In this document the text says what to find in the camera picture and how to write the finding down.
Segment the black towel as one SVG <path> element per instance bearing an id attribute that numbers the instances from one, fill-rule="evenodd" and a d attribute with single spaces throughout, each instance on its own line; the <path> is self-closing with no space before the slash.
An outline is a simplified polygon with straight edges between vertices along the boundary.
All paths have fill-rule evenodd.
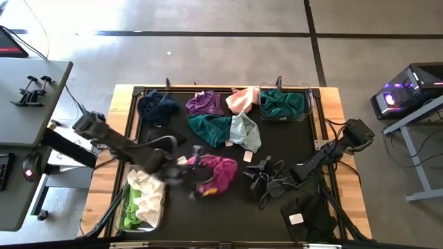
<path id="1" fill-rule="evenodd" d="M 294 242 L 326 242 L 335 238 L 338 221 L 329 213 L 320 194 L 289 201 L 280 212 Z"/>

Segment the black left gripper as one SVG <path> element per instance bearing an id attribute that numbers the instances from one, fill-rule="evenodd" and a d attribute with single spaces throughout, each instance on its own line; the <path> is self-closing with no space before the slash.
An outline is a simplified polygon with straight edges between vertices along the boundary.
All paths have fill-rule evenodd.
<path id="1" fill-rule="evenodd" d="M 198 165 L 203 156 L 203 147 L 194 145 L 192 148 L 194 162 L 189 164 L 185 157 L 180 157 L 176 162 L 162 166 L 161 179 L 171 185 L 180 185 L 188 191 L 190 200 L 197 200 L 199 192 L 197 189 L 197 171 L 194 165 Z"/>

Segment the grey desk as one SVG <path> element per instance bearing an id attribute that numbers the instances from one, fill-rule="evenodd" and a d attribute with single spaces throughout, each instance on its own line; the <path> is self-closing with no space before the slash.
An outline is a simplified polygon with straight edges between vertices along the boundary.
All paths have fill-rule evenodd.
<path id="1" fill-rule="evenodd" d="M 73 62 L 0 58 L 0 231 L 18 231 L 52 149 L 42 139 Z"/>

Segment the magenta towel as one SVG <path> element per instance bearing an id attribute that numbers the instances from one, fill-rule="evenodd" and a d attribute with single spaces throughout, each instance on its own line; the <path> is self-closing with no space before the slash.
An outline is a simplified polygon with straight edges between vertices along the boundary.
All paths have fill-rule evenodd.
<path id="1" fill-rule="evenodd" d="M 192 167 L 195 163 L 198 163 L 201 169 L 210 173 L 209 177 L 204 176 L 204 179 L 196 186 L 196 192 L 203 197 L 224 193 L 238 170 L 236 160 L 212 154 L 205 154 L 198 158 L 193 156 L 188 160 L 187 166 Z"/>

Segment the dark teal towel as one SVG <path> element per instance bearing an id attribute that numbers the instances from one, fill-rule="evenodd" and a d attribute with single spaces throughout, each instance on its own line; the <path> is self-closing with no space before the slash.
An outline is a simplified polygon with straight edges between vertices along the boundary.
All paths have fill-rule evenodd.
<path id="1" fill-rule="evenodd" d="M 230 116 L 190 114 L 186 119 L 190 129 L 214 149 L 223 147 L 230 138 Z"/>
<path id="2" fill-rule="evenodd" d="M 260 92 L 260 108 L 269 117 L 295 118 L 305 113 L 305 97 L 299 93 L 267 89 Z"/>

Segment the black C-clamp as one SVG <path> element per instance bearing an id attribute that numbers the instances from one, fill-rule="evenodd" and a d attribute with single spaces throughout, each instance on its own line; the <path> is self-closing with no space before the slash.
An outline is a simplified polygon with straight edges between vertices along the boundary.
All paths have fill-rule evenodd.
<path id="1" fill-rule="evenodd" d="M 10 101 L 11 104 L 18 106 L 18 107 L 27 107 L 27 99 L 28 96 L 30 94 L 30 91 L 28 90 L 29 86 L 33 83 L 33 82 L 38 82 L 38 79 L 32 75 L 29 75 L 27 77 L 28 79 L 28 83 L 26 84 L 26 86 L 24 88 L 20 89 L 20 94 L 21 94 L 21 99 L 17 102 L 15 101 Z"/>
<path id="2" fill-rule="evenodd" d="M 31 107 L 42 107 L 44 106 L 41 102 L 38 102 L 38 97 L 44 96 L 46 94 L 45 88 L 47 84 L 50 84 L 52 82 L 52 78 L 43 75 L 41 77 L 41 80 L 43 81 L 43 85 L 40 89 L 32 90 L 26 99 L 26 105 Z"/>

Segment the purple towel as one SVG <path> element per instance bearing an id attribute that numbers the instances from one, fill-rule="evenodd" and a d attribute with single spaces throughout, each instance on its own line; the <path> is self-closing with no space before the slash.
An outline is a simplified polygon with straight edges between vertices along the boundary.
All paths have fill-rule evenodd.
<path id="1" fill-rule="evenodd" d="M 197 93 L 186 103 L 189 114 L 213 114 L 223 116 L 221 107 L 221 96 L 214 91 L 203 91 Z"/>

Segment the grey metal desk frame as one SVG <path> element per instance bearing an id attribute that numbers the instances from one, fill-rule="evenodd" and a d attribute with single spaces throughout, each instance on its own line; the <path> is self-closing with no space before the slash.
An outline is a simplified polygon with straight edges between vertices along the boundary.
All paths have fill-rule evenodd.
<path id="1" fill-rule="evenodd" d="M 408 114 L 405 118 L 402 118 L 401 120 L 384 127 L 381 131 L 383 144 L 386 148 L 386 152 L 387 152 L 390 160 L 400 167 L 414 168 L 415 171 L 417 172 L 418 177 L 419 177 L 423 191 L 416 192 L 411 195 L 406 195 L 406 201 L 409 203 L 415 202 L 415 201 L 423 201 L 426 199 L 434 199 L 434 198 L 438 198 L 438 197 L 443 197 L 443 188 L 433 189 L 427 179 L 425 170 L 422 167 L 422 165 L 425 162 L 427 162 L 428 160 L 437 158 L 438 156 L 443 156 L 443 152 L 438 153 L 438 154 L 434 154 L 434 155 L 429 156 L 428 158 L 425 158 L 425 159 L 421 159 L 419 157 L 419 153 L 423 150 L 426 142 L 428 142 L 433 136 L 443 133 L 443 127 L 440 130 L 434 131 L 433 133 L 429 134 L 423 140 L 419 149 L 417 149 L 415 147 L 413 140 L 412 140 L 410 133 L 409 133 L 409 125 L 411 125 L 414 122 L 418 122 L 420 120 L 423 120 L 424 118 L 431 116 L 432 114 L 439 114 L 439 112 L 442 109 L 443 109 L 443 95 L 441 95 L 440 97 L 438 97 L 434 100 L 430 100 L 429 102 L 424 104 L 422 107 L 420 107 L 418 110 L 412 112 L 411 114 Z M 406 148 L 408 150 L 408 154 L 403 155 L 403 157 L 411 159 L 413 162 L 412 165 L 402 165 L 401 163 L 396 161 L 390 153 L 390 150 L 389 150 L 388 145 L 386 143 L 385 137 L 387 137 L 389 135 L 393 135 L 396 131 L 400 132 L 402 138 L 404 139 Z"/>

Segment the lit computer tower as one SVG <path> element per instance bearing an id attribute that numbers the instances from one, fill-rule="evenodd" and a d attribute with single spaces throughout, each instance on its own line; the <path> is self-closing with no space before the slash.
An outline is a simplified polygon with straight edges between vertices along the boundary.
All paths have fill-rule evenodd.
<path id="1" fill-rule="evenodd" d="M 401 119 L 443 95 L 443 62 L 411 63 L 375 93 L 378 120 Z"/>

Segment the navy blue towel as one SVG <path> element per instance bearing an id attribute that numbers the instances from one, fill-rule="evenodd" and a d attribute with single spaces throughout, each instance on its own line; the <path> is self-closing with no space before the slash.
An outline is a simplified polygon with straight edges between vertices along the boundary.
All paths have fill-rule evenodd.
<path id="1" fill-rule="evenodd" d="M 180 107 L 169 93 L 157 90 L 149 91 L 137 104 L 139 117 L 152 126 L 168 125 L 170 118 L 179 111 Z"/>

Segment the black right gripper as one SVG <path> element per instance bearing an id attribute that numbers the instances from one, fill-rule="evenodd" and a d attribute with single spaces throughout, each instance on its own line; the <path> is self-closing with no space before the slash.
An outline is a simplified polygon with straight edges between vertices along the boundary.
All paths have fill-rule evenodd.
<path id="1" fill-rule="evenodd" d="M 274 173 L 272 157 L 267 156 L 264 160 L 259 162 L 257 168 L 247 167 L 242 173 L 248 177 L 257 177 L 251 183 L 250 189 L 259 190 L 259 193 L 264 193 L 266 191 L 266 186 Z"/>

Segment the grey desk foot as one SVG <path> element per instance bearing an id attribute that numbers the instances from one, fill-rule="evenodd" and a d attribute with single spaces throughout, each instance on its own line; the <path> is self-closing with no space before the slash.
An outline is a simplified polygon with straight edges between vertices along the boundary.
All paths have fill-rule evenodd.
<path id="1" fill-rule="evenodd" d="M 89 189 L 92 171 L 89 167 L 74 167 L 61 172 L 60 167 L 50 166 L 42 176 L 42 185 L 35 193 L 36 199 L 30 214 L 36 216 L 38 221 L 45 220 L 49 213 L 42 207 L 49 189 L 52 187 Z"/>

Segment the white towel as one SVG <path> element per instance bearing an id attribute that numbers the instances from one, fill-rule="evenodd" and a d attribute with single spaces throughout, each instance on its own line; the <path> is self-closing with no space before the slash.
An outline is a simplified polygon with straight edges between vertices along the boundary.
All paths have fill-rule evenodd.
<path id="1" fill-rule="evenodd" d="M 136 216 L 142 223 L 158 228 L 163 216 L 165 183 L 145 172 L 133 169 L 127 175 L 127 183 L 135 190 L 141 191 L 141 197 L 135 199 L 138 205 Z"/>

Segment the pink towel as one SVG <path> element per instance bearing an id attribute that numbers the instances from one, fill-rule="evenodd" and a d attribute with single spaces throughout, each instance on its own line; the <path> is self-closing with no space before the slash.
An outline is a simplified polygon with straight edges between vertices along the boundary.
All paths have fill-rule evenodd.
<path id="1" fill-rule="evenodd" d="M 226 98 L 226 103 L 234 114 L 248 113 L 254 104 L 259 104 L 259 94 L 260 89 L 252 86 L 242 90 L 233 89 L 233 93 Z"/>

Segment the pale blue-grey towel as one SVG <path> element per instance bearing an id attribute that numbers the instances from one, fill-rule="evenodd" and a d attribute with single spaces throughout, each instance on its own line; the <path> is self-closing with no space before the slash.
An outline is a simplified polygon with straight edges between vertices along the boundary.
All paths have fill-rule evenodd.
<path id="1" fill-rule="evenodd" d="M 262 146 L 258 125 L 244 112 L 232 117 L 228 141 L 245 149 L 243 160 L 248 163 Z"/>

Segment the dark monitor screen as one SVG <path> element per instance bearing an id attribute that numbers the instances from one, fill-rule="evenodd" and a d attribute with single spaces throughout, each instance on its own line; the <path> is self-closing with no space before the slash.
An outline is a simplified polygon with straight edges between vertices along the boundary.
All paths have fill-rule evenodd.
<path id="1" fill-rule="evenodd" d="M 29 54 L 0 26 L 0 57 L 27 58 Z"/>

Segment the lime green towel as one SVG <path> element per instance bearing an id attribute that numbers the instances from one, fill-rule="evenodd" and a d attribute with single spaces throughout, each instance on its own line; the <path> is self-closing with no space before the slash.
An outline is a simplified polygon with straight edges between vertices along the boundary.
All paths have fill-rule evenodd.
<path id="1" fill-rule="evenodd" d="M 135 190 L 133 187 L 129 187 L 128 203 L 125 210 L 125 218 L 123 221 L 123 227 L 126 230 L 131 230 L 132 228 L 142 223 L 142 221 L 136 216 L 138 205 L 134 202 L 135 199 L 139 197 L 141 197 L 141 191 Z"/>

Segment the black keyboard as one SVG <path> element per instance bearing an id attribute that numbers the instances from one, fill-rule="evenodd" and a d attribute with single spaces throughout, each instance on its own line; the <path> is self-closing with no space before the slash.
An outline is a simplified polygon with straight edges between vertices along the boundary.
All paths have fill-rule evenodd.
<path id="1" fill-rule="evenodd" d="M 0 154 L 0 191 L 4 191 L 6 189 L 14 163 L 14 153 Z"/>

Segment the black computer mouse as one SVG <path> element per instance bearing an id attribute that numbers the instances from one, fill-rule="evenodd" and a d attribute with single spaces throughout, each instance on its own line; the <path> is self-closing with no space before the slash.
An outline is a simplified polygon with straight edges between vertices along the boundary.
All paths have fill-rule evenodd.
<path id="1" fill-rule="evenodd" d="M 28 182 L 35 182 L 41 176 L 40 153 L 33 151 L 27 154 L 22 162 L 22 172 Z"/>

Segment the white paper sheets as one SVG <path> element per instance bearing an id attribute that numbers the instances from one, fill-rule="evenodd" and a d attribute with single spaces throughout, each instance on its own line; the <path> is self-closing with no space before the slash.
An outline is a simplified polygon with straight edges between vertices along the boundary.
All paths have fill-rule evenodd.
<path id="1" fill-rule="evenodd" d="M 62 137 L 66 138 L 70 142 L 75 143 L 76 145 L 79 145 L 83 149 L 87 150 L 88 152 L 92 153 L 94 156 L 96 156 L 96 153 L 98 152 L 97 149 L 93 147 L 93 145 L 90 143 L 89 140 L 77 135 L 73 130 L 68 130 L 65 128 L 57 127 L 54 132 L 58 133 Z M 85 167 L 82 163 L 79 163 L 72 158 L 53 150 L 49 156 L 48 163 L 51 165 L 56 165 L 60 167 Z"/>

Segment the black beam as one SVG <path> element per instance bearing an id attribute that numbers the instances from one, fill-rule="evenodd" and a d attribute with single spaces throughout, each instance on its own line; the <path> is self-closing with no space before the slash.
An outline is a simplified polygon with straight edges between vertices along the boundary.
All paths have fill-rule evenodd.
<path id="1" fill-rule="evenodd" d="M 96 156 L 84 147 L 71 142 L 62 135 L 47 128 L 41 140 L 42 146 L 49 146 L 57 152 L 68 156 L 74 161 L 93 169 L 96 166 Z"/>

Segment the clear plastic bin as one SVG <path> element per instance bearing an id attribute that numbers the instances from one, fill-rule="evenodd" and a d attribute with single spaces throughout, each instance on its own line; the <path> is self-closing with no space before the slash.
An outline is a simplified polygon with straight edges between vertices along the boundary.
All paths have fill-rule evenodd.
<path id="1" fill-rule="evenodd" d="M 123 185 L 123 188 L 122 188 L 122 196 L 120 197 L 120 201 L 121 201 L 121 203 L 120 203 L 120 214 L 118 215 L 119 221 L 116 223 L 115 228 L 117 228 L 117 229 L 119 229 L 121 231 L 125 231 L 125 232 L 151 232 L 153 230 L 158 229 L 160 224 L 161 224 L 161 222 L 160 222 L 158 228 L 156 228 L 156 229 L 153 229 L 147 223 L 141 223 L 138 226 L 132 228 L 131 230 L 126 230 L 123 227 L 123 221 L 124 221 L 124 218 L 125 218 L 125 210 L 126 210 L 126 207 L 127 207 L 128 197 L 129 197 L 129 184 L 127 183 L 127 175 L 133 169 L 135 169 L 136 171 L 139 171 L 139 170 L 142 171 L 141 167 L 138 166 L 138 165 L 130 165 L 124 171 L 124 185 Z"/>
<path id="2" fill-rule="evenodd" d="M 268 84 L 266 82 L 261 83 L 260 87 L 260 92 L 261 91 L 265 91 L 267 89 L 276 89 L 275 84 Z M 312 111 L 313 111 L 313 101 L 314 101 L 314 97 L 313 97 L 313 93 L 312 93 L 312 89 L 309 85 L 307 84 L 302 84 L 300 86 L 297 86 L 294 89 L 288 89 L 288 88 L 284 88 L 282 86 L 282 92 L 284 93 L 299 93 L 302 94 L 305 97 L 305 113 L 295 117 L 295 118 L 289 118 L 289 117 L 269 117 L 266 116 L 264 114 L 264 112 L 261 110 L 260 108 L 260 117 L 263 120 L 267 120 L 267 121 L 302 121 L 304 120 L 307 116 L 311 115 Z"/>

